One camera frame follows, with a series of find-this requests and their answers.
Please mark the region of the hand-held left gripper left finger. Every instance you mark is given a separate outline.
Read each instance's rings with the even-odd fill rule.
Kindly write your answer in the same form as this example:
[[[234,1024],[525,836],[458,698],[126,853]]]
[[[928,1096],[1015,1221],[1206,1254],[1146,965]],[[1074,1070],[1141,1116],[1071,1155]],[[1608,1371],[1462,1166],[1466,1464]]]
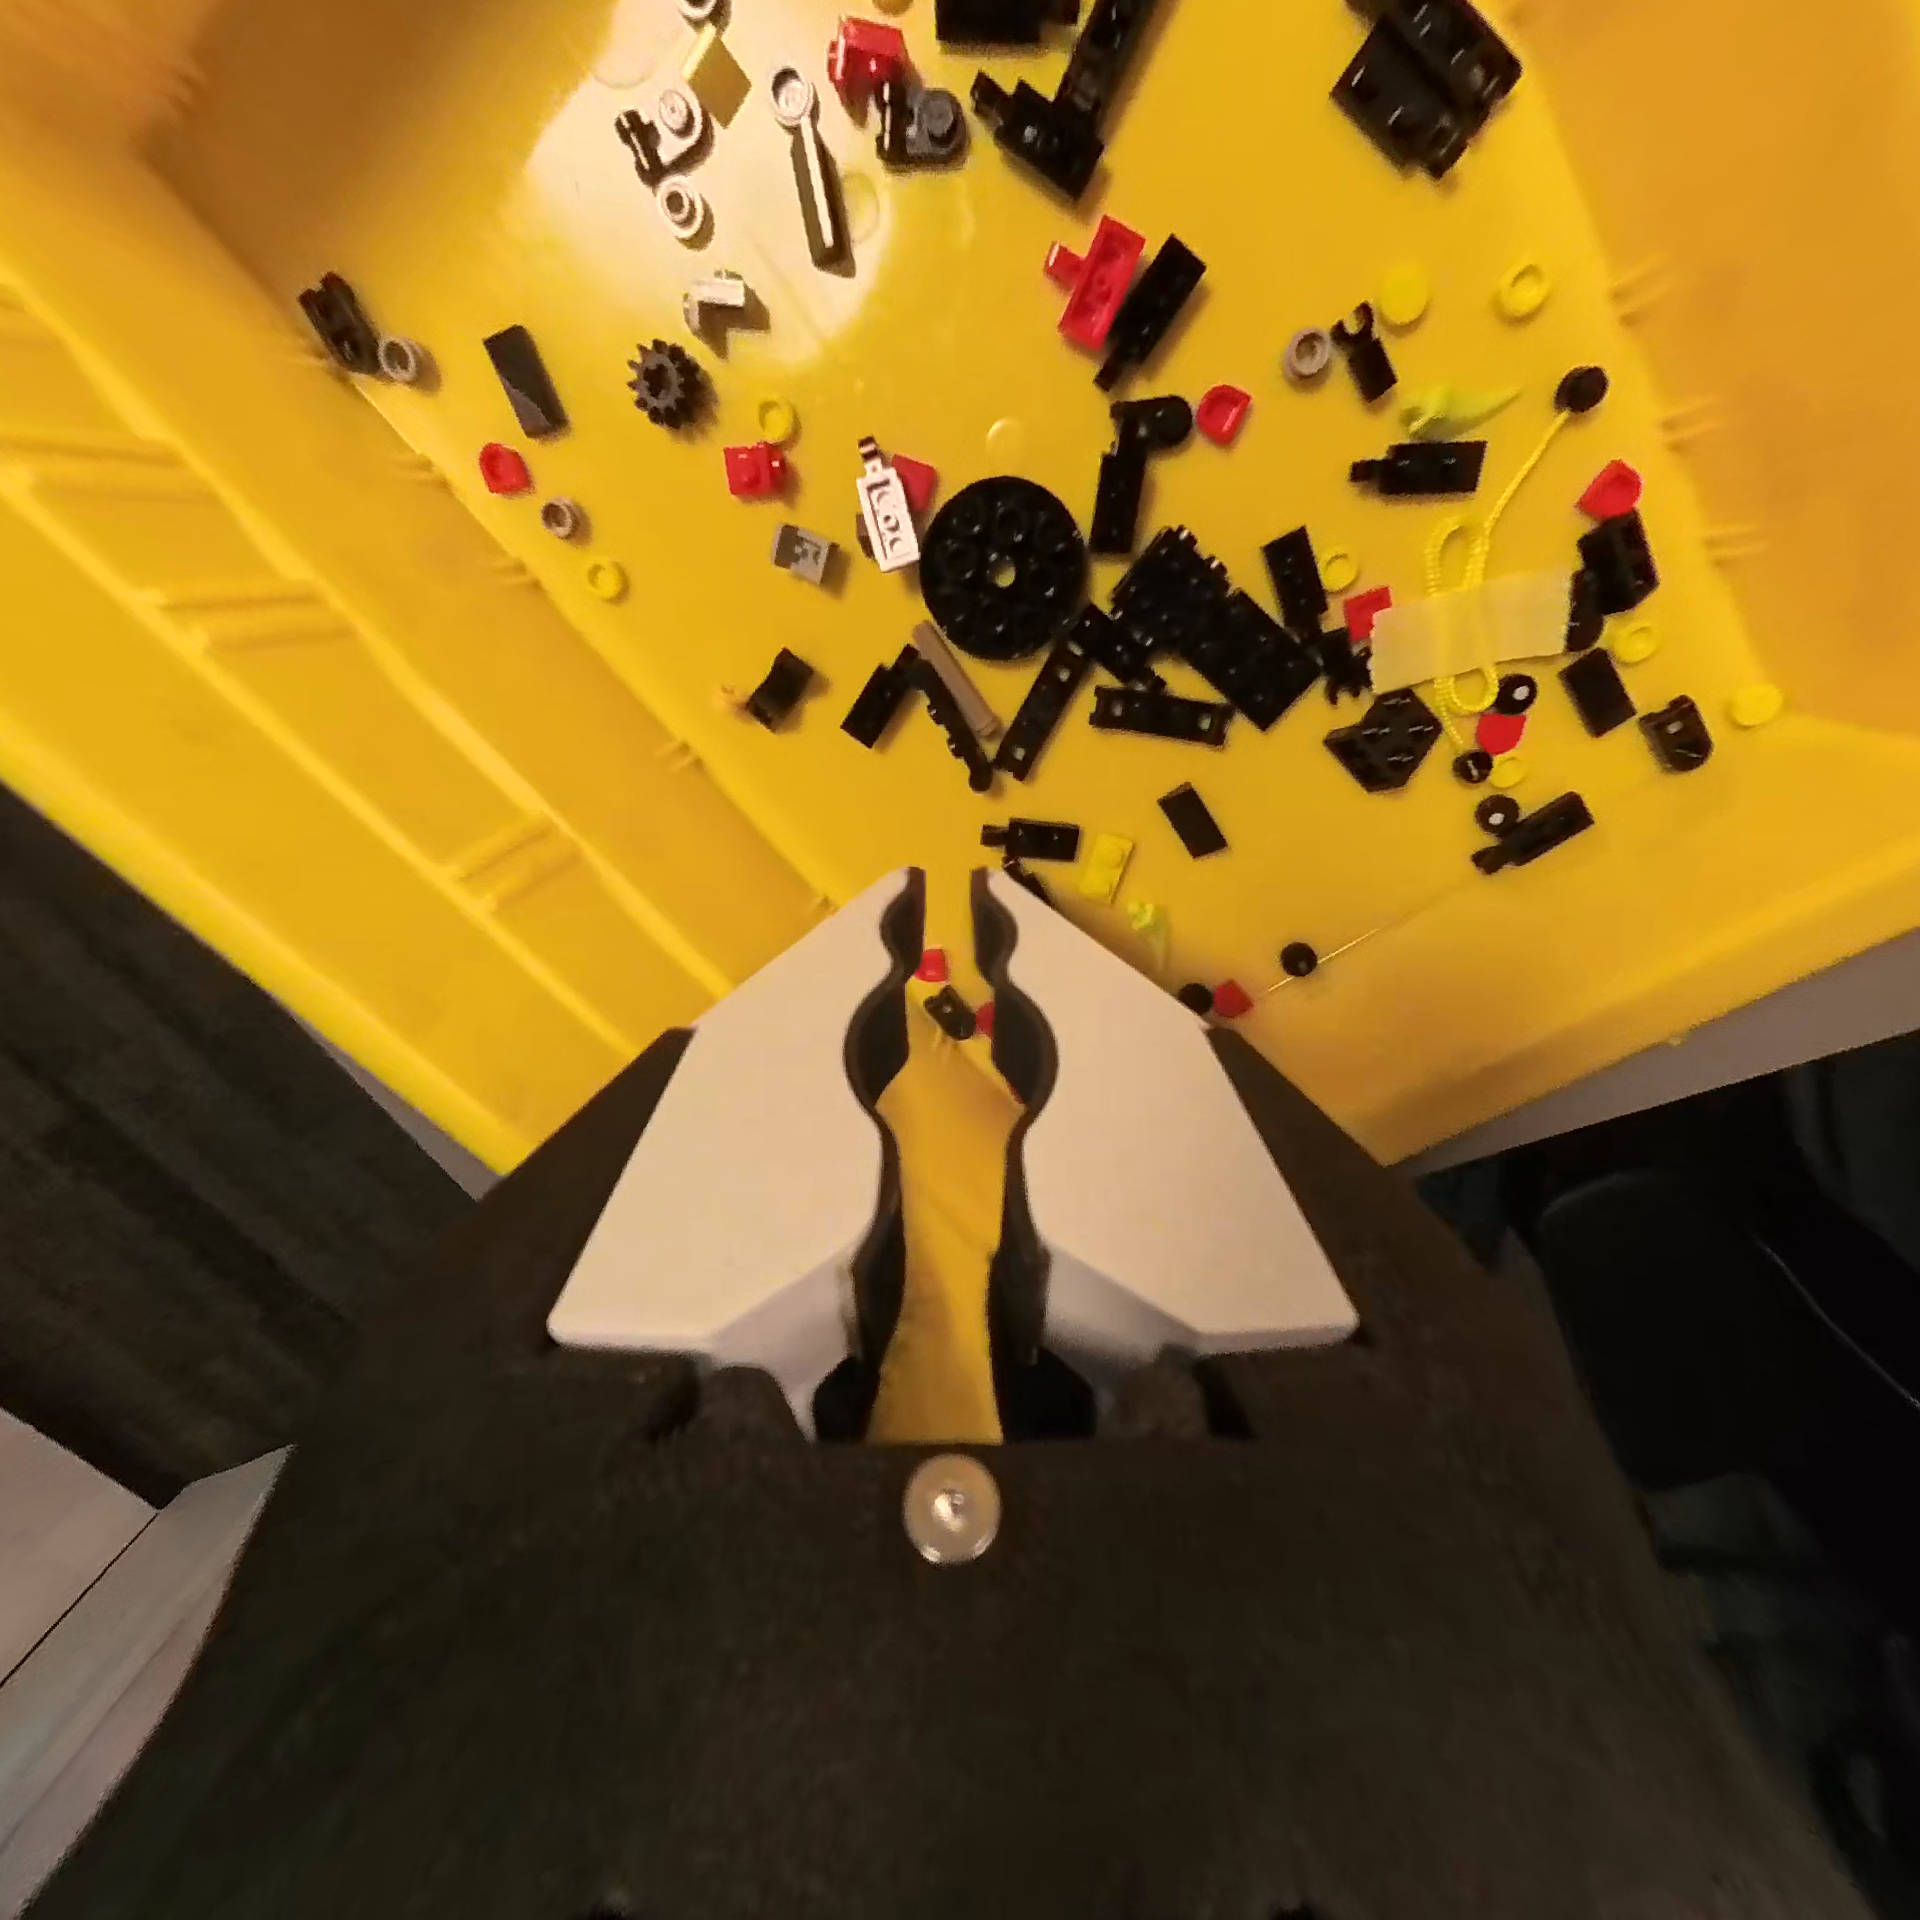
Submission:
[[[774,1379],[801,1428],[872,1436],[906,1298],[899,1138],[926,875],[883,875],[680,1034],[547,1316],[555,1344]]]

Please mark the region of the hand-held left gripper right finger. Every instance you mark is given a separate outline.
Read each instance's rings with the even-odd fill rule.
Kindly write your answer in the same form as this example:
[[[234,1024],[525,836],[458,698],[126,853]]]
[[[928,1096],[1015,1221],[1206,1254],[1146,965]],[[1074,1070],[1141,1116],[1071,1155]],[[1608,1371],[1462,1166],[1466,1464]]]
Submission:
[[[1217,1043],[1005,870],[970,882],[1006,1141],[989,1339],[1005,1434],[1090,1434],[1185,1360],[1319,1350],[1361,1314]]]

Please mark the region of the pile of lego bricks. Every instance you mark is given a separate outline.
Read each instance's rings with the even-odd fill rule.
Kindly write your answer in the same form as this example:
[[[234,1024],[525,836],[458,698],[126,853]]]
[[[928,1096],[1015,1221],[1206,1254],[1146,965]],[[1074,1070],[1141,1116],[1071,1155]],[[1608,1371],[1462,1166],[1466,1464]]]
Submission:
[[[376,406],[437,488],[455,457],[522,590],[611,669],[714,688],[753,828],[645,800],[600,747],[611,693],[551,648],[509,667],[501,613],[400,661],[459,747],[505,758],[481,688],[647,854],[738,931],[698,965],[600,904],[583,822],[471,803],[454,747],[347,737],[398,881],[358,881],[391,1080],[400,1051],[527,1109],[568,1104],[705,973],[745,976],[801,905],[777,854],[849,896],[877,870],[1079,866],[1127,881],[1151,966],[1245,1018],[1277,976],[1469,884],[1415,853],[1427,761],[1494,787],[1528,842],[1621,804],[1512,796],[1543,686],[1590,729],[1637,704],[1659,456],[1601,314],[1599,240],[1694,211],[1727,131],[1723,29],[1750,5],[262,5],[225,74],[278,164],[262,240],[341,268],[442,352],[435,401]],[[710,370],[710,418],[647,424],[654,338]],[[1521,387],[1477,437],[1406,442],[1431,384]],[[1023,476],[1089,544],[1089,602],[1019,662],[930,621],[921,539],[968,484]],[[1377,616],[1568,570],[1568,649],[1377,693]]]

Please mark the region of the yellow plastic bin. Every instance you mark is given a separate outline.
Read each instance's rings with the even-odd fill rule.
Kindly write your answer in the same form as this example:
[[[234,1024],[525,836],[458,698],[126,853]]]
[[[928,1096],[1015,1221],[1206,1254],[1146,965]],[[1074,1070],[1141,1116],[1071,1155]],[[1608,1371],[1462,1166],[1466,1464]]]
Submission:
[[[592,800],[528,723],[505,758],[400,661],[448,616],[501,613],[509,667],[551,648],[611,693],[600,747],[635,750],[645,800],[753,828],[714,758],[714,688],[611,669],[585,621],[528,613],[494,539],[383,418],[391,384],[442,395],[422,325],[381,321],[341,268],[287,272],[262,240],[278,164],[225,74],[262,5],[5,5],[5,779],[390,1088],[498,1169],[611,1080],[527,1109],[369,1032],[358,881],[425,849],[374,800],[347,725],[454,747],[471,803],[522,822],[578,810],[562,849],[600,904],[698,965],[743,961],[714,907],[673,904],[627,800]],[[1469,1133],[1917,928],[1917,5],[1750,5],[1723,29],[1727,131],[1694,211],[1599,240],[1659,461],[1647,532],[1678,536],[1619,662],[1647,698],[1590,734],[1543,686],[1512,796],[1601,776],[1624,829],[1501,878],[1473,869],[1475,796],[1450,761],[1401,793],[1415,853],[1469,884],[1419,918],[1277,976],[1241,1018],[1381,1160]],[[1097,940],[1151,931],[1125,873],[1096,900],[1045,878]]]

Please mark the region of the black round lego plate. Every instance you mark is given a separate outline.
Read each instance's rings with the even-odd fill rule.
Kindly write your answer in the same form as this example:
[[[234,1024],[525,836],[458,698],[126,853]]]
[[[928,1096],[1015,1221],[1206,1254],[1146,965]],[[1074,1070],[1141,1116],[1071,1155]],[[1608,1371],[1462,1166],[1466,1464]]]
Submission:
[[[1019,662],[1061,640],[1089,602],[1089,544],[1047,488],[1010,474],[982,477],[930,520],[920,588],[954,649]]]

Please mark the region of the black lego gear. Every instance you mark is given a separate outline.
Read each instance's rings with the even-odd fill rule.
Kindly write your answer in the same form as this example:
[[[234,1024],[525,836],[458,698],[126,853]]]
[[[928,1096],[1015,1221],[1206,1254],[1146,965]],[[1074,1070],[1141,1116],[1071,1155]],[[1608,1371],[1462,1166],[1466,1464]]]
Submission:
[[[629,364],[629,392],[639,414],[674,435],[710,418],[714,384],[705,364],[682,342],[654,338]]]

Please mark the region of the white tape strip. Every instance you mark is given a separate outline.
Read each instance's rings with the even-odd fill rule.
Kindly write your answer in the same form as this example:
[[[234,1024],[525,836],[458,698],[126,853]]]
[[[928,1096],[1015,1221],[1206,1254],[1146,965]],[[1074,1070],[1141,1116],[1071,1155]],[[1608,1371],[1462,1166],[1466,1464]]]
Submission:
[[[1517,572],[1386,609],[1367,651],[1373,688],[1395,693],[1561,656],[1574,578],[1568,570]]]

